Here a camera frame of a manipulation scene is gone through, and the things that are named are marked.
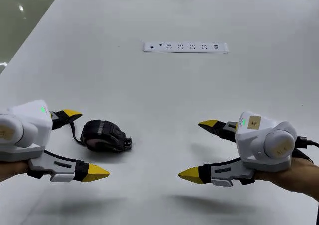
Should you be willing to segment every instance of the yellow fingertip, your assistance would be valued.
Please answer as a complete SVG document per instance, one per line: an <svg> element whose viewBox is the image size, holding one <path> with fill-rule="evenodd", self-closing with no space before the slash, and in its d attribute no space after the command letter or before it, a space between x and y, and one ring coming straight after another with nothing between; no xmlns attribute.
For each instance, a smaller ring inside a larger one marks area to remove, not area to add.
<svg viewBox="0 0 319 225"><path fill-rule="evenodd" d="M76 111L73 111L73 110L68 110L68 109L66 109L66 110L63 110L69 117L71 117L71 116L73 116L73 115L76 115L76 114L81 114L82 115L82 113L80 113L80 112L76 112Z"/></svg>
<svg viewBox="0 0 319 225"><path fill-rule="evenodd" d="M218 120L211 119L211 120L200 122L198 125L207 125L209 127L213 127L217 122L218 122Z"/></svg>
<svg viewBox="0 0 319 225"><path fill-rule="evenodd" d="M203 181L199 178L198 167L186 169L183 172L180 172L178 176L182 179L191 181L196 184L204 184Z"/></svg>
<svg viewBox="0 0 319 225"><path fill-rule="evenodd" d="M110 175L110 172L102 169L101 167L89 164L89 170L88 174L85 176L85 178L82 180L82 182L91 182L98 179L106 178Z"/></svg>

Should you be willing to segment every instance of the floor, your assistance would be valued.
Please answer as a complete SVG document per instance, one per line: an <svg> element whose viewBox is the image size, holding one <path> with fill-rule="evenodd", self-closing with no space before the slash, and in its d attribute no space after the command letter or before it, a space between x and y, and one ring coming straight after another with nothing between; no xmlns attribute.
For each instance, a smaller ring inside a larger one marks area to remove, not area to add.
<svg viewBox="0 0 319 225"><path fill-rule="evenodd" d="M0 72L15 55L53 1L0 0Z"/></svg>

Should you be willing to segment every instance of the white power strip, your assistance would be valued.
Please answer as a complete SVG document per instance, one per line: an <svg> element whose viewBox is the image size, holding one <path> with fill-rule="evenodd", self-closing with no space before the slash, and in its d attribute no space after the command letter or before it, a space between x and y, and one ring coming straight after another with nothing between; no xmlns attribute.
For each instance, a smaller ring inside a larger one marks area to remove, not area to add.
<svg viewBox="0 0 319 225"><path fill-rule="evenodd" d="M145 42L145 52L197 52L228 53L227 43L223 42Z"/></svg>

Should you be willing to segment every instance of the human hand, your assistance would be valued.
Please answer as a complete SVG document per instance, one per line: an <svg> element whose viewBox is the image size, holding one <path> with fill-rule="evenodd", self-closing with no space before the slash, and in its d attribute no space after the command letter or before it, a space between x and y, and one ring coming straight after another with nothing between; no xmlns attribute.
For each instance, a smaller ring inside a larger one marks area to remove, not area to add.
<svg viewBox="0 0 319 225"><path fill-rule="evenodd" d="M0 162L0 182L14 175L26 173L27 170L28 163L26 161Z"/></svg>
<svg viewBox="0 0 319 225"><path fill-rule="evenodd" d="M309 195L319 201L319 167L302 158L292 158L288 170L270 173L255 172L255 179L270 181L289 191Z"/></svg>

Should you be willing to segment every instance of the round knob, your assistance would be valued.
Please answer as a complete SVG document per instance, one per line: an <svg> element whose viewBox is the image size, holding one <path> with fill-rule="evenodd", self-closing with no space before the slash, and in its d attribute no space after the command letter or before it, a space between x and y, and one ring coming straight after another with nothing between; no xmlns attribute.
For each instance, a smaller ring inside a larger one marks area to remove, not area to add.
<svg viewBox="0 0 319 225"><path fill-rule="evenodd" d="M292 153L294 147L294 137L284 130L274 130L266 135L264 149L270 158L285 158Z"/></svg>
<svg viewBox="0 0 319 225"><path fill-rule="evenodd" d="M17 143L23 136L23 126L20 120L8 115L0 115L0 144Z"/></svg>

